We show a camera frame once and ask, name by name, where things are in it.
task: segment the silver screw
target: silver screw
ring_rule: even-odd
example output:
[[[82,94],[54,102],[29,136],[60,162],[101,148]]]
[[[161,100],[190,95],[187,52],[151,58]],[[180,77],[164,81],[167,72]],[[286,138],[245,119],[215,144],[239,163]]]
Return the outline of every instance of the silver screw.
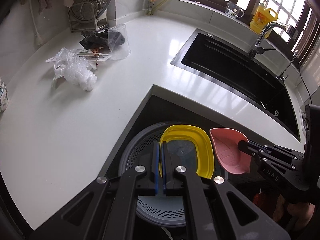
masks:
[[[137,172],[144,172],[146,170],[146,168],[144,166],[142,166],[142,165],[138,165],[134,169]]]
[[[184,173],[187,169],[185,168],[185,166],[177,166],[176,167],[176,171],[180,172],[180,173]]]
[[[224,178],[221,177],[221,176],[217,176],[217,177],[215,177],[213,180],[214,180],[214,182],[217,183],[217,184],[222,184],[222,183],[224,183]]]
[[[105,184],[107,182],[107,178],[105,176],[99,176],[97,177],[97,182],[99,184]]]

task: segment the crumpled plastic bag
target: crumpled plastic bag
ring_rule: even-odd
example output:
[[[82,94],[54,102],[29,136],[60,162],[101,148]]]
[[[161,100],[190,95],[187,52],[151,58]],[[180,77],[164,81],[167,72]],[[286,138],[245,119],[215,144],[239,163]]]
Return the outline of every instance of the crumpled plastic bag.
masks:
[[[55,56],[53,81],[64,76],[71,84],[80,84],[83,90],[91,91],[97,81],[92,68],[86,58],[78,55],[78,51],[62,48]]]

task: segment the window frame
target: window frame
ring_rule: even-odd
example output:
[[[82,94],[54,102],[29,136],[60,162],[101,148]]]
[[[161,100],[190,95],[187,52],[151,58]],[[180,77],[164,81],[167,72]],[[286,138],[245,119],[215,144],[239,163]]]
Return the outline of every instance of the window frame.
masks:
[[[219,11],[224,12],[227,6],[227,1],[225,0],[191,0],[196,3],[201,3],[203,5],[209,6],[211,8],[217,9]],[[237,3],[238,0],[229,0],[233,3]],[[253,18],[254,9],[259,5],[260,0],[250,0],[247,6],[247,9],[244,10],[244,16],[239,18],[238,20],[242,21],[246,25],[250,24],[250,21]],[[298,35],[296,39],[290,38],[288,43],[282,39],[282,37],[272,31],[270,36],[267,38],[271,43],[274,44],[289,60],[293,59],[292,48],[295,46],[296,41],[300,37],[302,31],[304,31],[299,43],[296,46],[296,49],[299,50],[298,57],[295,60],[295,65],[297,67],[301,67],[301,65],[306,61],[308,55],[312,51],[312,47],[317,40],[320,33],[320,25],[319,21],[316,19],[315,14],[312,12],[310,16],[310,20],[308,22],[307,28],[303,30],[303,27],[307,21],[309,14],[310,6],[305,1],[301,15],[299,20],[297,21],[296,29],[298,31]]]

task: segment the black sink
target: black sink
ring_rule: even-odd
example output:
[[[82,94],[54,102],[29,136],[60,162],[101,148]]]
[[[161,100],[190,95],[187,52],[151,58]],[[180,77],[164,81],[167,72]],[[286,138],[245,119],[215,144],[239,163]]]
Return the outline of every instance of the black sink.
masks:
[[[295,113],[284,83],[257,60],[250,60],[246,52],[196,29],[171,64],[241,96],[300,140]]]

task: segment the pink leaf-shaped bowl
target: pink leaf-shaped bowl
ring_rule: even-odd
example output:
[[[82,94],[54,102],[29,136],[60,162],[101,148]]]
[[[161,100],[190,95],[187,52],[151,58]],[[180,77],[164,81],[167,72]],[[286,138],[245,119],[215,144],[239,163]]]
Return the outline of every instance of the pink leaf-shaped bowl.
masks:
[[[238,149],[241,140],[248,142],[243,133],[229,128],[213,128],[210,136],[217,159],[227,172],[250,173],[251,156]]]

